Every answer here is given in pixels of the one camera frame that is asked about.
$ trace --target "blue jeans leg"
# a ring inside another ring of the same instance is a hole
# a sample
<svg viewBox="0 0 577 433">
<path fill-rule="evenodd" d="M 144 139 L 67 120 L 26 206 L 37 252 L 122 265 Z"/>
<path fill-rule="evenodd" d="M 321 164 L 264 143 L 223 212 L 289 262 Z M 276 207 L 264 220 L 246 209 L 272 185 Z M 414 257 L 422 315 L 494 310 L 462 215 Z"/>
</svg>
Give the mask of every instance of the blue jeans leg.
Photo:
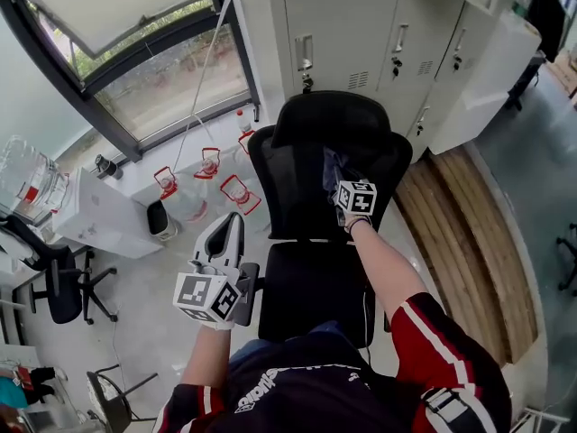
<svg viewBox="0 0 577 433">
<path fill-rule="evenodd" d="M 264 348 L 268 348 L 269 346 L 274 345 L 272 342 L 268 340 L 260 340 L 255 339 L 247 342 L 240 350 L 238 350 L 234 355 L 231 356 L 230 360 L 228 361 L 229 364 L 237 364 L 241 362 L 243 359 L 246 359 L 253 353 L 260 351 Z"/>
<path fill-rule="evenodd" d="M 335 334 L 336 336 L 341 336 L 344 338 L 349 345 L 354 347 L 346 335 L 344 334 L 343 330 L 341 329 L 340 324 L 337 321 L 326 321 L 325 323 L 321 324 L 320 326 L 316 326 L 313 330 L 309 332 L 309 334 L 314 334 L 315 332 L 328 332 L 329 334 Z"/>
</svg>

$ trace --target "mesh chair backrest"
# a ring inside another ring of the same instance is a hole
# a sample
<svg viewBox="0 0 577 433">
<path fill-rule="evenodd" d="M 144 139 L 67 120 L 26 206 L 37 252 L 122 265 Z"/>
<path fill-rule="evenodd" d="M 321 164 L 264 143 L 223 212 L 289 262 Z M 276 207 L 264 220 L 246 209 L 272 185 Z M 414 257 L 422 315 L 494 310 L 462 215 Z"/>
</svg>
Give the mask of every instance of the mesh chair backrest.
<svg viewBox="0 0 577 433">
<path fill-rule="evenodd" d="M 390 131 L 378 103 L 350 93 L 317 92 L 291 98 L 278 124 L 260 129 L 249 141 L 269 205 L 271 239 L 349 239 L 323 188 L 325 146 L 347 155 L 351 168 L 377 186 L 371 221 L 379 228 L 410 164 L 411 146 Z"/>
</svg>

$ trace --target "black chair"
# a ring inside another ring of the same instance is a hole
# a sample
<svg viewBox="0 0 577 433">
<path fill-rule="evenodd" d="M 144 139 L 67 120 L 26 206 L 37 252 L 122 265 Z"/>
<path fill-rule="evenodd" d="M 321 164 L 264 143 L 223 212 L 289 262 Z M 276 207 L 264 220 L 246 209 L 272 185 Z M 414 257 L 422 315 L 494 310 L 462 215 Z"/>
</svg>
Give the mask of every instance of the black chair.
<svg viewBox="0 0 577 433">
<path fill-rule="evenodd" d="M 118 320 L 116 315 L 108 312 L 94 292 L 95 286 L 108 274 L 116 274 L 116 268 L 108 268 L 91 278 L 90 260 L 95 255 L 91 248 L 86 250 L 84 269 L 80 270 L 76 267 L 76 255 L 68 246 L 46 245 L 16 216 L 8 216 L 1 227 L 29 245 L 34 251 L 33 258 L 23 263 L 35 271 L 44 272 L 46 290 L 36 291 L 32 283 L 29 286 L 32 313 L 36 313 L 37 299 L 48 299 L 50 314 L 55 323 L 66 324 L 84 311 L 84 320 L 92 325 L 94 320 L 88 317 L 88 303 L 92 300 L 107 318 L 113 322 Z"/>
<path fill-rule="evenodd" d="M 410 143 L 390 131 L 378 103 L 323 91 L 291 98 L 277 125 L 257 131 L 248 147 L 269 205 L 270 238 L 296 240 L 272 246 L 265 277 L 252 285 L 263 289 L 259 338 L 283 342 L 337 320 L 355 346 L 369 345 L 374 291 L 323 187 L 325 147 L 346 155 L 350 168 L 377 186 L 371 221 L 379 229 L 410 164 Z"/>
<path fill-rule="evenodd" d="M 116 364 L 96 372 L 87 372 L 90 398 L 91 401 L 95 403 L 98 414 L 104 416 L 101 420 L 106 424 L 106 431 L 110 433 L 123 433 L 132 422 L 156 421 L 156 417 L 141 419 L 136 416 L 130 407 L 126 395 L 142 387 L 153 378 L 158 377 L 158 374 L 154 373 L 150 375 L 142 382 L 134 385 L 130 390 L 123 392 L 116 383 L 102 374 L 102 372 L 110 371 L 117 367 L 120 367 L 120 365 Z"/>
</svg>

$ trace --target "locker handle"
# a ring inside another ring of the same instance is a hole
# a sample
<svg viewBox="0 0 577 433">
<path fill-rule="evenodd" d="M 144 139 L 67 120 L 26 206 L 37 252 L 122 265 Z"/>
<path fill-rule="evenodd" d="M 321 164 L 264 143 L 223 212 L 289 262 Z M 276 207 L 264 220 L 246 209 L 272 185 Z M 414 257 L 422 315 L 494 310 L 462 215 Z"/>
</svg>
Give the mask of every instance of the locker handle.
<svg viewBox="0 0 577 433">
<path fill-rule="evenodd" d="M 429 112 L 430 108 L 431 106 L 423 107 L 423 110 L 421 111 L 421 118 L 417 120 L 417 126 L 420 126 L 425 121 L 426 113 Z"/>
<path fill-rule="evenodd" d="M 397 46 L 393 53 L 401 53 L 403 51 L 403 45 L 405 44 L 405 37 L 407 35 L 408 24 L 401 24 L 398 27 L 398 38 L 397 38 Z"/>
<path fill-rule="evenodd" d="M 297 65 L 298 71 L 309 70 L 313 67 L 313 36 L 299 35 L 295 39 L 297 48 Z"/>
<path fill-rule="evenodd" d="M 467 28 L 465 27 L 462 31 L 461 31 L 461 35 L 459 36 L 459 41 L 457 42 L 457 46 L 454 48 L 455 53 L 460 51 L 461 48 L 463 47 L 463 39 L 465 38 L 465 34 L 467 33 Z"/>
</svg>

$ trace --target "locker door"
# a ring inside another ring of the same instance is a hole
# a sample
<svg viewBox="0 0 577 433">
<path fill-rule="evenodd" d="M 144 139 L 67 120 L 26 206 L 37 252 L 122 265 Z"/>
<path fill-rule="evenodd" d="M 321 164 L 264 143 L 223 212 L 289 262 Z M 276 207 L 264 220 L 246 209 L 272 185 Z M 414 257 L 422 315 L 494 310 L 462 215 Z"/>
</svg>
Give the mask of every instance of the locker door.
<svg viewBox="0 0 577 433">
<path fill-rule="evenodd" d="M 303 74 L 313 91 L 373 96 L 396 0 L 285 0 L 294 94 Z"/>
<path fill-rule="evenodd" d="M 494 28 L 494 18 L 465 4 L 435 83 L 423 103 L 421 110 L 426 111 L 425 116 L 422 121 L 419 121 L 422 114 L 417 117 L 407 135 L 413 146 L 413 161 L 420 158 L 451 112 L 472 77 Z"/>
<path fill-rule="evenodd" d="M 474 72 L 495 28 L 495 18 L 465 4 L 436 76 L 441 83 L 465 83 Z"/>
<path fill-rule="evenodd" d="M 463 0 L 398 0 L 380 88 L 431 84 L 462 7 Z"/>
<path fill-rule="evenodd" d="M 398 0 L 378 92 L 393 131 L 407 135 L 418 119 L 462 7 L 463 0 Z"/>
</svg>

